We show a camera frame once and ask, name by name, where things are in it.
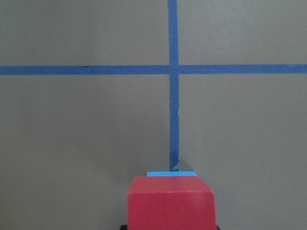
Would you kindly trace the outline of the blue cube block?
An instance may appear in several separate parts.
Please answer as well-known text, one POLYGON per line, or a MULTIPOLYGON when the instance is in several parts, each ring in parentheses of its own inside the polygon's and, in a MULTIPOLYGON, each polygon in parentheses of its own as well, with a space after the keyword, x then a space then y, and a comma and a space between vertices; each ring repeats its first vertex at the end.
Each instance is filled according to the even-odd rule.
POLYGON ((168 176, 198 176, 193 171, 169 171, 169 172, 147 172, 147 177, 168 177, 168 176))

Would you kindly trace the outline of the red cube block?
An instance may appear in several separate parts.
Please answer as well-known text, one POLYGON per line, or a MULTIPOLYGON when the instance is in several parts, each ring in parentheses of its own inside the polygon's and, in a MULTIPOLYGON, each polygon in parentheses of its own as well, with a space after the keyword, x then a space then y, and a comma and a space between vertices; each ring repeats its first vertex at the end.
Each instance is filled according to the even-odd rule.
POLYGON ((138 176, 127 193, 129 230, 215 230, 214 190, 198 176, 138 176))

